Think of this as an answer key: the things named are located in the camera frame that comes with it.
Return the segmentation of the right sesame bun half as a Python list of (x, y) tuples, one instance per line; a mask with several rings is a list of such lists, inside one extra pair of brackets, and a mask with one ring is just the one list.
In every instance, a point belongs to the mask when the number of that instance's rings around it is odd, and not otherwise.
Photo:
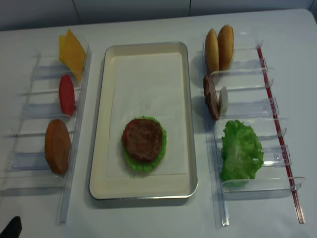
[(218, 34), (219, 70), (227, 70), (234, 50), (234, 32), (230, 25), (224, 25)]

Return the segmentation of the cream metal tray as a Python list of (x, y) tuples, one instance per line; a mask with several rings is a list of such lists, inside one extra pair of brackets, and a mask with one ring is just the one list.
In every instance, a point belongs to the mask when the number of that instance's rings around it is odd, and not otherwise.
[[(118, 57), (136, 55), (181, 53), (183, 64), (184, 106), (187, 132), (187, 171), (182, 174), (139, 174), (130, 168), (128, 177), (110, 177), (107, 172), (111, 112), (115, 88), (116, 62)], [(108, 48), (104, 56), (103, 76), (95, 130), (89, 192), (94, 199), (163, 199), (188, 198), (197, 188), (197, 169), (188, 50), (182, 42), (163, 42), (135, 45), (116, 45)]]

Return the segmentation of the green lettuce leaf on tray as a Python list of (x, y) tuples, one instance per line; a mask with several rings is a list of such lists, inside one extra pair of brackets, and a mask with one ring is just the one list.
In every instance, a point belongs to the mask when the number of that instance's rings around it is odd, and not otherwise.
[[(141, 117), (134, 118), (134, 119), (152, 119), (152, 120), (154, 120), (154, 121), (156, 121), (156, 122), (158, 122), (160, 124), (160, 122), (158, 120), (156, 120), (154, 117), (141, 116)], [(163, 127), (162, 127), (162, 129), (163, 129), (163, 147), (162, 147), (162, 152), (159, 154), (159, 156), (157, 158), (157, 159), (161, 159), (161, 160), (165, 156), (166, 146), (167, 146), (167, 132), (166, 132), (166, 130)], [(124, 161), (125, 161), (125, 163), (127, 165), (127, 161), (128, 160), (133, 160), (133, 159), (127, 154), (126, 150), (124, 149), (122, 140), (121, 140), (121, 147), (122, 147), (122, 152), (123, 152), (123, 159), (124, 159)]]

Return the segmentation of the front orange cheese slice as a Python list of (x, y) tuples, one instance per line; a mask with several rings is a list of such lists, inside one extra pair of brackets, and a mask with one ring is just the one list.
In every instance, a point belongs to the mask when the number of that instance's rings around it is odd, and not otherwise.
[(82, 80), (85, 58), (86, 51), (70, 29), (66, 35), (60, 35), (59, 60), (70, 69), (78, 83)]

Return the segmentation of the white paper tray liner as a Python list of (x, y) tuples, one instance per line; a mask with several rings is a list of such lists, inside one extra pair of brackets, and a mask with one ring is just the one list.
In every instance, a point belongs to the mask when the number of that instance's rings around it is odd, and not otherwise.
[(152, 175), (187, 171), (187, 132), (181, 53), (118, 57), (111, 112), (107, 172), (110, 177), (128, 177), (121, 137), (136, 117), (158, 120), (167, 132), (166, 154)]

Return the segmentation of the red tomato slice in rack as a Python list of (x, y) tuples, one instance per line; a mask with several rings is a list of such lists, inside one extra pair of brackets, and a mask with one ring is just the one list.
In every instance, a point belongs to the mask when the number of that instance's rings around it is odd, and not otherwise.
[(75, 93), (71, 77), (68, 74), (60, 80), (59, 101), (62, 112), (72, 116), (75, 109)]

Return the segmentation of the left golden bun half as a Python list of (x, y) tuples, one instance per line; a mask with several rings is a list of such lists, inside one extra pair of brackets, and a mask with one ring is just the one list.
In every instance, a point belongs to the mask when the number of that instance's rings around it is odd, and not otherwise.
[(205, 58), (208, 73), (219, 71), (219, 48), (216, 31), (211, 28), (205, 38)]

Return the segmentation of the clear acrylic rack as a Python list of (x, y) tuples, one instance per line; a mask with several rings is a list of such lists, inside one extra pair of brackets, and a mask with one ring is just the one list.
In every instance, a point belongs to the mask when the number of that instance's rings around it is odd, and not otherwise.
[[(229, 225), (230, 200), (256, 200), (291, 197), (300, 224), (305, 222), (298, 191), (305, 182), (292, 172), (289, 148), (285, 142), (287, 119), (279, 114), (272, 93), (275, 69), (262, 53), (262, 40), (255, 29), (234, 32), (234, 50), (227, 70), (208, 73), (205, 47), (198, 52), (201, 73), (210, 76), (218, 98), (219, 120), (214, 121), (205, 104), (203, 81), (193, 99), (194, 111), (202, 117), (206, 135), (207, 158), (216, 215), (222, 226)], [(252, 127), (264, 153), (263, 164), (254, 179), (222, 182), (222, 137), (225, 125), (238, 120)]]
[[(58, 224), (67, 221), (92, 58), (86, 39), (80, 36), (78, 41), (86, 53), (81, 80), (61, 63), (57, 54), (36, 53), (26, 85), (16, 94), (19, 112), (11, 117), (13, 124), (4, 134), (5, 139), (12, 139), (13, 146), (0, 174), (1, 195), (60, 192)], [(69, 76), (74, 87), (74, 113), (71, 115), (65, 114), (60, 106), (59, 85), (63, 76)], [(71, 142), (69, 167), (63, 175), (50, 170), (44, 153), (46, 129), (55, 119), (65, 124)]]

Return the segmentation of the clear acrylic left rack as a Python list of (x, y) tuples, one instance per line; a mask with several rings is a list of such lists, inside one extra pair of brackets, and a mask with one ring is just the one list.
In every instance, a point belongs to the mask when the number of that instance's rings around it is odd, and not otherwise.
[[(26, 85), (16, 94), (19, 112), (11, 117), (13, 124), (4, 134), (5, 139), (12, 139), (13, 146), (0, 174), (1, 195), (60, 192), (58, 224), (67, 221), (92, 58), (86, 39), (80, 36), (78, 41), (86, 53), (81, 80), (61, 63), (57, 54), (36, 53)], [(74, 113), (71, 115), (65, 114), (60, 106), (59, 85), (63, 76), (69, 76), (74, 87)], [(50, 170), (44, 153), (46, 129), (55, 119), (65, 124), (71, 142), (69, 167), (63, 175)]]

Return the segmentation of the clear acrylic right rack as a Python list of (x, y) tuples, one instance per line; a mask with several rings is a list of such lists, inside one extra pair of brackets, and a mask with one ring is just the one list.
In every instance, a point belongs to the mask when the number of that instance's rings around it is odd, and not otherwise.
[[(229, 225), (230, 200), (256, 200), (291, 197), (300, 224), (305, 222), (298, 191), (305, 182), (292, 172), (289, 148), (285, 142), (287, 119), (279, 114), (272, 93), (275, 69), (262, 53), (262, 40), (255, 29), (234, 32), (234, 50), (227, 70), (208, 73), (205, 47), (198, 52), (201, 73), (210, 76), (218, 98), (219, 120), (214, 121), (205, 104), (203, 81), (193, 99), (194, 111), (202, 117), (206, 135), (207, 158), (216, 215), (222, 226)], [(222, 182), (222, 137), (225, 125), (238, 120), (252, 127), (264, 153), (263, 164), (254, 179)]]

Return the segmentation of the brown meat patty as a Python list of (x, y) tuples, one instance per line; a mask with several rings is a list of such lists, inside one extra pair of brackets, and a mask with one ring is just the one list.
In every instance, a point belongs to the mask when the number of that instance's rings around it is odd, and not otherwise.
[(209, 113), (214, 121), (219, 120), (219, 108), (218, 108), (218, 98), (216, 94), (216, 89), (214, 82), (210, 76), (206, 75), (203, 78), (203, 88), (205, 96), (205, 104), (208, 107)]
[(127, 131), (124, 149), (133, 160), (154, 161), (162, 152), (162, 147), (162, 126), (152, 119), (138, 119)]

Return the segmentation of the orange-brown bun in left rack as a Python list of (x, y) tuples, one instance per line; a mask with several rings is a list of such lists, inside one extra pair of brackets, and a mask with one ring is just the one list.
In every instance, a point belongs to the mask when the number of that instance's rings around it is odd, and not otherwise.
[(60, 119), (50, 121), (45, 133), (45, 160), (53, 173), (64, 175), (68, 170), (70, 135)]

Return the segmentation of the large green lettuce leaf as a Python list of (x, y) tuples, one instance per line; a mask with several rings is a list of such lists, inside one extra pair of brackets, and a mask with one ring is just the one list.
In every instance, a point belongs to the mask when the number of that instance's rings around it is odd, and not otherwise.
[(223, 132), (222, 182), (254, 179), (264, 162), (262, 145), (254, 130), (238, 120), (230, 120)]

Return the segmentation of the red tomato slice on tray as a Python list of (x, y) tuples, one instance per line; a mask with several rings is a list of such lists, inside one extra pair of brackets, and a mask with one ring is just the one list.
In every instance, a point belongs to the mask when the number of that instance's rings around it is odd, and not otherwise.
[(131, 120), (125, 127), (124, 131), (123, 131), (123, 135), (122, 135), (122, 143), (124, 148), (126, 148), (127, 146), (127, 131), (128, 129), (137, 121), (138, 119), (133, 119)]

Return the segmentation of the black object at bottom left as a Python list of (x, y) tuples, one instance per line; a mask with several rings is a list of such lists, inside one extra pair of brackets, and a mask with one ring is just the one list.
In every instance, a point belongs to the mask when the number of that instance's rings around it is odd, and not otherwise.
[(0, 238), (19, 238), (22, 231), (20, 216), (15, 216), (1, 232)]

